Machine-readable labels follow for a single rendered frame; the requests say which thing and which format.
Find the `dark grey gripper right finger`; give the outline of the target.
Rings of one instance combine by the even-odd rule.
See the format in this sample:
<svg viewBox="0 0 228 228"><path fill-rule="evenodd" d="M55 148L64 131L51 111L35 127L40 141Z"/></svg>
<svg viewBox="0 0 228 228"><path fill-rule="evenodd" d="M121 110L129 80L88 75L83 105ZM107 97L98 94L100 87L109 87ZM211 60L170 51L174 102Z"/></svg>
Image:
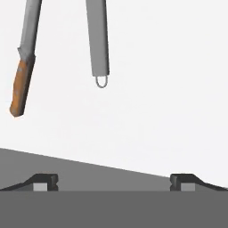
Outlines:
<svg viewBox="0 0 228 228"><path fill-rule="evenodd" d="M224 187L205 183L194 174L172 174L170 191L228 191Z"/></svg>

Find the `grey metal peeler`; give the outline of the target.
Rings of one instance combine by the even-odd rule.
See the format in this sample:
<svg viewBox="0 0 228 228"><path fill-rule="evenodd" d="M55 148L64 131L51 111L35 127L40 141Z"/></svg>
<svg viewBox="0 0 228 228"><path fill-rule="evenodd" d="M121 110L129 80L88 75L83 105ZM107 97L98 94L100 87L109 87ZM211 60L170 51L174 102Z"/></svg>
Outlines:
<svg viewBox="0 0 228 228"><path fill-rule="evenodd" d="M85 0L92 75L105 88L110 74L106 0Z"/></svg>

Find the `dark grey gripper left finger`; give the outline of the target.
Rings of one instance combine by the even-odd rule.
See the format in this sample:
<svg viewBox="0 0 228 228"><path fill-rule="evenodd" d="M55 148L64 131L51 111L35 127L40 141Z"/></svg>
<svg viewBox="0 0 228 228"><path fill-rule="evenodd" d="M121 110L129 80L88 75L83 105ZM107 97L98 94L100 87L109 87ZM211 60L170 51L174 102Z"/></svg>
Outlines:
<svg viewBox="0 0 228 228"><path fill-rule="evenodd" d="M0 189L0 191L58 191L57 174L35 174L27 181Z"/></svg>

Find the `wooden-handled knife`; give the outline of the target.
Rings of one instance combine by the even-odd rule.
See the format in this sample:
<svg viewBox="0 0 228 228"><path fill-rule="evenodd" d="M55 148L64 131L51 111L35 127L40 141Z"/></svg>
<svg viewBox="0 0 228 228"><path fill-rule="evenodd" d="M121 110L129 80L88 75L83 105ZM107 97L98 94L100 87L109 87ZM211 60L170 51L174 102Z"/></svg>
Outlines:
<svg viewBox="0 0 228 228"><path fill-rule="evenodd" d="M43 0L26 0L23 28L18 52L20 62L13 82L11 114L17 118L24 114L29 84L36 61L37 29Z"/></svg>

